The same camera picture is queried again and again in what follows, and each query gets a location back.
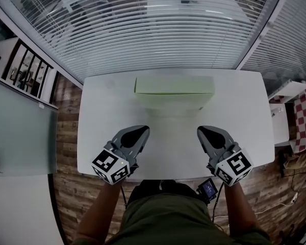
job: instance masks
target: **cardboard box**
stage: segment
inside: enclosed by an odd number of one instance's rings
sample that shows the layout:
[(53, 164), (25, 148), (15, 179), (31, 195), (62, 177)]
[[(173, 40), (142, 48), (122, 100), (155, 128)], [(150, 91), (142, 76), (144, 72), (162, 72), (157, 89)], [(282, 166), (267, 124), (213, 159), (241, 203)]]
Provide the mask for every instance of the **cardboard box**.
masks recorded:
[(214, 95), (214, 81), (208, 76), (138, 76), (134, 93), (151, 115), (195, 115)]

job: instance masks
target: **window blinds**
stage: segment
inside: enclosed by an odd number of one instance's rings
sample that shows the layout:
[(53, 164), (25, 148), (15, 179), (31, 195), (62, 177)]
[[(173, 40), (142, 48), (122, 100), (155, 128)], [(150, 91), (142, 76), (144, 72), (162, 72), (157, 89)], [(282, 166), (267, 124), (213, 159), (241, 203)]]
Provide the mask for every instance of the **window blinds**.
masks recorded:
[(268, 90), (287, 79), (306, 80), (306, 0), (286, 0), (242, 69), (261, 72)]
[(80, 81), (165, 67), (236, 68), (269, 0), (0, 0), (11, 19)]

